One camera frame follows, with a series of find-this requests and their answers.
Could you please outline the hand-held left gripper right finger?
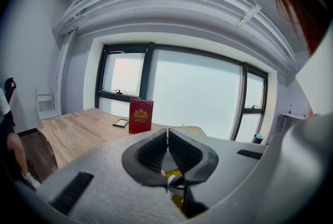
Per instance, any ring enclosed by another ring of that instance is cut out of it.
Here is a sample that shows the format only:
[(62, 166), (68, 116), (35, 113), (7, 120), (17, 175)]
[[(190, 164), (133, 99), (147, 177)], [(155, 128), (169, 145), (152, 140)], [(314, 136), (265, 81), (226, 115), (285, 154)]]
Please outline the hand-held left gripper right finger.
[(169, 129), (169, 153), (183, 177), (183, 212), (191, 218), (231, 194), (254, 169), (265, 145)]

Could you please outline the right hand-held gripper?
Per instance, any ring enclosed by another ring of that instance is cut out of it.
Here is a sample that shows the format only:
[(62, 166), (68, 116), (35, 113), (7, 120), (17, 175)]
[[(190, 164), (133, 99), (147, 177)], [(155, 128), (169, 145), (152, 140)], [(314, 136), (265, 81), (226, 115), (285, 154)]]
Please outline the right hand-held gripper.
[[(333, 32), (327, 32), (316, 52), (296, 75), (313, 115), (303, 126), (306, 142), (318, 156), (318, 171), (333, 186)], [(208, 210), (209, 221), (286, 221), (293, 162), (296, 154), (291, 126), (273, 136), (263, 156), (246, 178)]]

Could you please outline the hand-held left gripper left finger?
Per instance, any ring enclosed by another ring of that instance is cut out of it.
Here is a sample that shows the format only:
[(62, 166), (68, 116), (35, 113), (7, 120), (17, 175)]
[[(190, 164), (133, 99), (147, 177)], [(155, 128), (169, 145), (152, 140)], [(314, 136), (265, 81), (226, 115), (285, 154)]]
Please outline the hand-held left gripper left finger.
[(142, 186), (122, 166), (123, 151), (151, 134), (131, 135), (92, 148), (49, 176), (38, 189), (38, 196), (51, 202), (79, 172), (84, 172), (94, 178), (69, 214), (81, 224), (178, 224), (186, 221), (165, 188)]

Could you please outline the red book gold emblem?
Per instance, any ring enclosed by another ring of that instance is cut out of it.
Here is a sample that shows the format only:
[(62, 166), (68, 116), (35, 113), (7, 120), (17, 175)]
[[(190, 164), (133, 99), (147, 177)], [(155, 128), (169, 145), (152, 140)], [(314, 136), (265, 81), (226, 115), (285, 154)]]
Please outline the red book gold emblem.
[(131, 99), (129, 108), (129, 133), (138, 134), (151, 130), (153, 101)]

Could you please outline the white step stool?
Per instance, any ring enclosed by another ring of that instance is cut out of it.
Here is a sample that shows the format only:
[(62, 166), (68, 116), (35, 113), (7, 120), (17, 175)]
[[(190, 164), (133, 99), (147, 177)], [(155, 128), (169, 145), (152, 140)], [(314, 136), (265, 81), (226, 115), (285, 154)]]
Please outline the white step stool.
[(41, 121), (59, 116), (55, 95), (51, 90), (36, 89), (36, 108)]

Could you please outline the small black flat picture frame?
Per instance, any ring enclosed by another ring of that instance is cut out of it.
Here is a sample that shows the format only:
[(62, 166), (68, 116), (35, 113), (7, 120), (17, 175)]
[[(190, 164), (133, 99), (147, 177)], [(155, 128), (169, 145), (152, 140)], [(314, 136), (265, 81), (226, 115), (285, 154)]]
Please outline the small black flat picture frame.
[(128, 120), (121, 118), (121, 119), (117, 120), (115, 123), (113, 123), (112, 125), (115, 127), (125, 128), (128, 123), (129, 123)]

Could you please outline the white ceiling lamp bracket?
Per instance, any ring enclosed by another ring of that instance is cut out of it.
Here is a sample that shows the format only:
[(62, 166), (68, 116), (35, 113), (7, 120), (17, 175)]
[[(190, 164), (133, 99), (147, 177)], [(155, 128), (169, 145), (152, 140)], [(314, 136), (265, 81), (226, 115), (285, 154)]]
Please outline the white ceiling lamp bracket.
[(249, 22), (259, 11), (261, 11), (261, 9), (262, 7), (259, 4), (253, 6), (252, 9), (247, 14), (245, 14), (245, 16), (243, 16), (241, 20), (236, 24), (236, 28), (238, 29), (247, 22)]

